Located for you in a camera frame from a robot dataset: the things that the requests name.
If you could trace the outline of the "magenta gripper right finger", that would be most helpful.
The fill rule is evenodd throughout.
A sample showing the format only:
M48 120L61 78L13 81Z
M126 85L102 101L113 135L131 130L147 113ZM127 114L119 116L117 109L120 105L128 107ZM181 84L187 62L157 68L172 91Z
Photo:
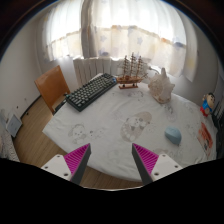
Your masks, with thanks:
M135 143L132 144L132 155L144 185L182 169L167 154L158 155Z

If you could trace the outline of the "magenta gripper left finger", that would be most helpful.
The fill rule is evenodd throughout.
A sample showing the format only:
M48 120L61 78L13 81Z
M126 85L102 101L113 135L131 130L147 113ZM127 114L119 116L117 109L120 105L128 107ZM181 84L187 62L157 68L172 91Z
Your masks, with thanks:
M79 185L91 155L91 145L83 145L66 155L57 154L42 169Z

